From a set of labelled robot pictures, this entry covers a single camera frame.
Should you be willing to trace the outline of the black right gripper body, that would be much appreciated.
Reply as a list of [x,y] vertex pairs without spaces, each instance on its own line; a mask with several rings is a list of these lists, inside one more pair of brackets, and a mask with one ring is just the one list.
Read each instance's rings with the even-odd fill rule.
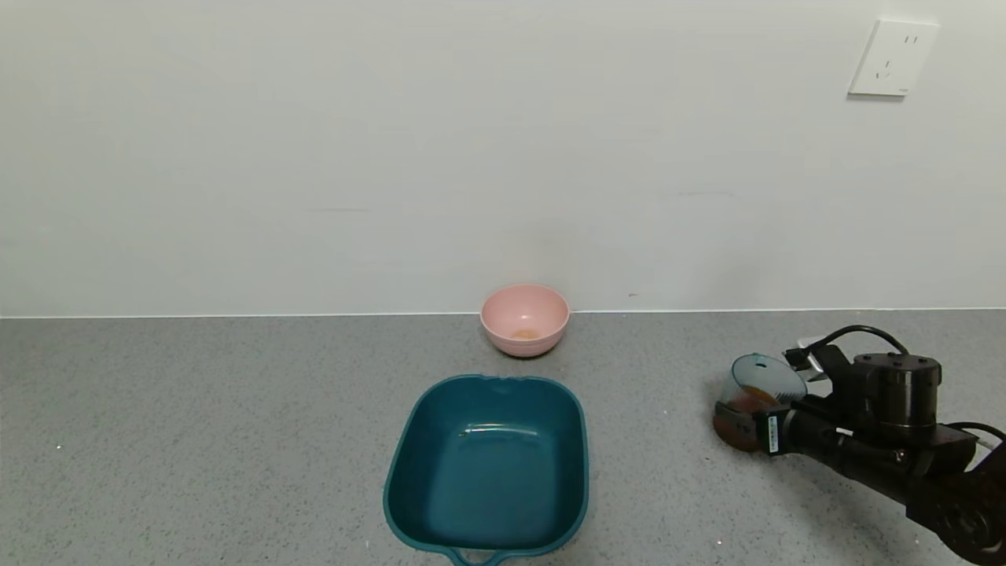
[[769,456],[848,454],[853,437],[839,430],[837,413],[822,402],[787,402],[754,413],[759,449]]

